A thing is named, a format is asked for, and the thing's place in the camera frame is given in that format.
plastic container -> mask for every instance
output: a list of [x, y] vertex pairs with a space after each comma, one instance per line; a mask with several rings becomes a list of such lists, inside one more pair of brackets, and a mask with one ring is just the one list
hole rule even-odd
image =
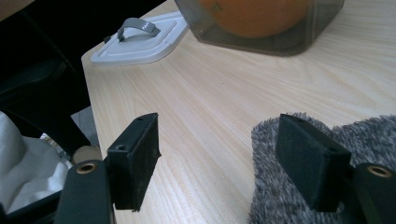
[[188, 30], [179, 11], [144, 20], [128, 18], [91, 61], [95, 65], [152, 63], [174, 50]]
[[176, 0], [198, 41], [288, 56], [308, 49], [344, 0]]

white cloth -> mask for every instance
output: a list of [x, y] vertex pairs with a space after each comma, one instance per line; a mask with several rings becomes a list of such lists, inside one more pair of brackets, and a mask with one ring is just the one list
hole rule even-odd
[[7, 214], [61, 190], [71, 166], [45, 140], [22, 136], [0, 112], [0, 203]]

white container lid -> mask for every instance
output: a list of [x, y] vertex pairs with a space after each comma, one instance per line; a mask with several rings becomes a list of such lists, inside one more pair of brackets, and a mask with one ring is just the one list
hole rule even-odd
[[180, 11], [144, 20], [131, 18], [91, 56], [91, 61], [98, 65], [152, 63], [169, 54], [187, 31]]

chair leg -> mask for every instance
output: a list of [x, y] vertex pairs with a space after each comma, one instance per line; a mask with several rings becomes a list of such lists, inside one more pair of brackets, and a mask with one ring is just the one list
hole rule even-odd
[[5, 110], [35, 125], [70, 156], [80, 147], [91, 145], [56, 97], [56, 92], [37, 92], [33, 97], [17, 102]]

orange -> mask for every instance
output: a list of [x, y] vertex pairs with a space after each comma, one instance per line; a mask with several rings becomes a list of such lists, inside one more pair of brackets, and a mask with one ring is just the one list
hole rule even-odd
[[303, 19], [312, 0], [198, 0], [221, 29], [242, 37], [276, 35]]

